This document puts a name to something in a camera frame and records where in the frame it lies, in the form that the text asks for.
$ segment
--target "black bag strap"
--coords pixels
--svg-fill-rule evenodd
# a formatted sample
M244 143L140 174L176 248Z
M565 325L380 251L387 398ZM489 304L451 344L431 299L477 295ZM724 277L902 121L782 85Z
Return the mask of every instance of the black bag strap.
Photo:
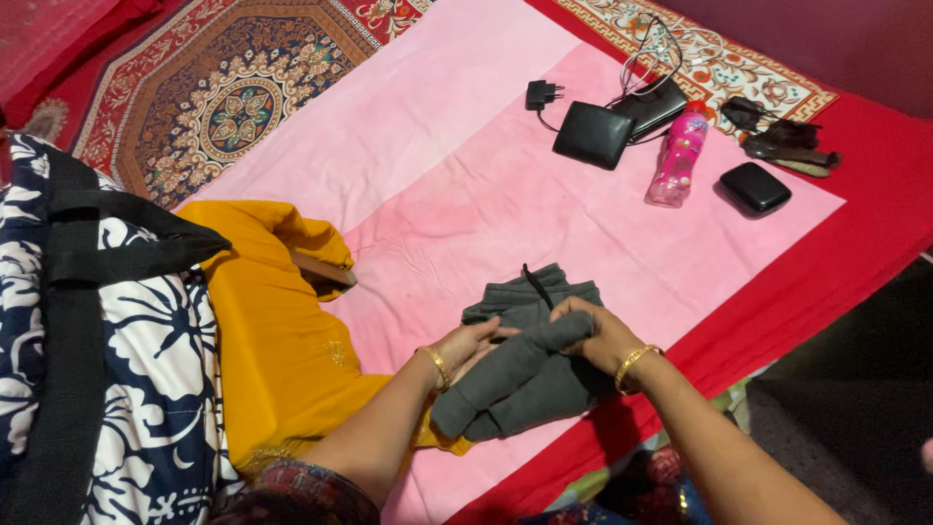
M101 217L117 217L152 233L170 238L133 246L69 250L49 254L49 282L79 280L101 286L140 280L188 269L219 251L230 249L230 241L210 228L188 222L152 203L124 192L73 190L56 193L49 202L53 219L65 212L96 209ZM82 224L63 225L63 234Z
M103 425L106 377L102 285L187 270L230 241L148 201L98 189L97 175L49 148L49 241L41 305L47 373L26 457L0 507L0 523L75 525L87 500ZM169 240L97 249L102 217Z

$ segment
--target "black soap case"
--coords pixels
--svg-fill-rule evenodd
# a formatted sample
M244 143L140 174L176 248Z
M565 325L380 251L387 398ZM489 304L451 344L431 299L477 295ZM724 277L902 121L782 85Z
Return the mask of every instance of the black soap case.
M574 102L554 139L555 153L613 170L632 135L635 119L601 106Z
M790 190L756 163L744 163L719 178L726 195L750 217L773 213L790 200Z

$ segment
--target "floor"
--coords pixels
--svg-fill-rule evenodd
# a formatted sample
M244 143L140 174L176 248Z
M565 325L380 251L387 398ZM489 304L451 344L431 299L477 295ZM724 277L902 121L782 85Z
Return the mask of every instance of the floor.
M747 388L759 445L850 523L928 523L933 476L933 257Z

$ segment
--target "bottle cap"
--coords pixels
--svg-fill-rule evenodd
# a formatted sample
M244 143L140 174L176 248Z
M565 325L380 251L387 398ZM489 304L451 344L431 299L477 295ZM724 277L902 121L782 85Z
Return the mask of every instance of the bottle cap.
M684 107L684 111L696 111L697 113L706 113L706 104L702 100L691 100L687 102L687 106Z

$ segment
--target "navy and white floral bag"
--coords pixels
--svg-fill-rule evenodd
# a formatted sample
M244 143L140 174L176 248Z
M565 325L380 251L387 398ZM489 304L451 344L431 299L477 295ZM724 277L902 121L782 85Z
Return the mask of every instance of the navy and white floral bag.
M40 139L11 142L0 192L0 522L205 522L215 499L242 486L197 266L229 241Z

